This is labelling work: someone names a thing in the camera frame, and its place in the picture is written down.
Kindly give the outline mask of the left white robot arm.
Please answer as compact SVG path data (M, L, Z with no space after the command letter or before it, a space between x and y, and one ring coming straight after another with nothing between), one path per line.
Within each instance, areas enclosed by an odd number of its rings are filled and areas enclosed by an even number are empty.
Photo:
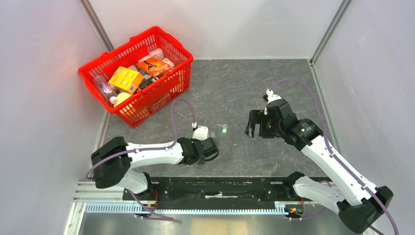
M147 200L152 197L154 188L149 174L138 172L137 168L157 164L203 164L214 160L218 154L213 138L134 144L126 142L124 137L114 137L91 154L92 166L85 177L94 181L96 188L118 186Z

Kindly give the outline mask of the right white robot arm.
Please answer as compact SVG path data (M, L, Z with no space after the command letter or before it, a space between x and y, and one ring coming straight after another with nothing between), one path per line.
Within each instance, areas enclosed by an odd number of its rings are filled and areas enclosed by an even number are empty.
M352 167L329 142L312 120L298 119L285 99L269 100L264 110L250 110L245 133L264 139L279 137L311 159L335 184L328 187L316 183L301 172L284 180L283 196L310 199L336 213L351 231L362 234L386 213L393 198L387 186L378 187Z

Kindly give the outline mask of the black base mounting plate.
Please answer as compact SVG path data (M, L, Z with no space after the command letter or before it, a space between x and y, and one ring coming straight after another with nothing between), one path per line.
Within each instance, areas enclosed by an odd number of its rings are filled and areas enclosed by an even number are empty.
M299 203L283 177L151 177L151 192L140 202L156 201L161 210L272 209L275 202Z

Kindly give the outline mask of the red plastic shopping basket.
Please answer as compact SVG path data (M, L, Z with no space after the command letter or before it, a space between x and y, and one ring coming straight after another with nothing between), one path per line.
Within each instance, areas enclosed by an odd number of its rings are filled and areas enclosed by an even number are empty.
M106 101L95 86L94 77L110 79L118 67L128 67L157 48L175 65L173 70L117 106ZM176 38L153 26L81 66L78 73L92 96L133 128L189 89L192 62L193 55Z

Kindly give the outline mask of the yellow round ball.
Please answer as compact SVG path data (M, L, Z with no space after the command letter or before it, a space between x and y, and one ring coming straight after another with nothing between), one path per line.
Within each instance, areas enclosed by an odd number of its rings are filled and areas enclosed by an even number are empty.
M117 102L114 104L114 107L120 105L122 102L126 101L131 95L126 92L121 92L117 95Z

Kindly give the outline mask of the yellow orange carton box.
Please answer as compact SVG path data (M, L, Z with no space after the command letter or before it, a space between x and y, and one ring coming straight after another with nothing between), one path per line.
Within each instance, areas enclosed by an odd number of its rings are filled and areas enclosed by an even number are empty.
M124 90L126 93L134 94L143 79L144 76L138 71L126 67L118 67L110 78L109 84Z

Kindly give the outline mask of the white small box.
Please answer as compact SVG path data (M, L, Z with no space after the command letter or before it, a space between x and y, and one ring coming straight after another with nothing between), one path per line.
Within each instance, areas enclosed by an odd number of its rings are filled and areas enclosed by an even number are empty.
M161 48L157 48L157 49L151 51L148 55L146 55L146 56L142 57L141 59L139 59L138 62L140 63L140 62L142 62L142 61L144 61L144 60L146 60L150 57L155 57L159 60L163 60L165 58L163 50Z

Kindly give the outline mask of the clear plastic bottle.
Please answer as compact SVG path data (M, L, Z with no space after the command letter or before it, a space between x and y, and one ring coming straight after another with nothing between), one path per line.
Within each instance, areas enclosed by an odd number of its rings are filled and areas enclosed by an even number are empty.
M102 75L97 75L93 79L95 87L98 89L100 95L108 103L115 105L118 102L117 93L105 80Z

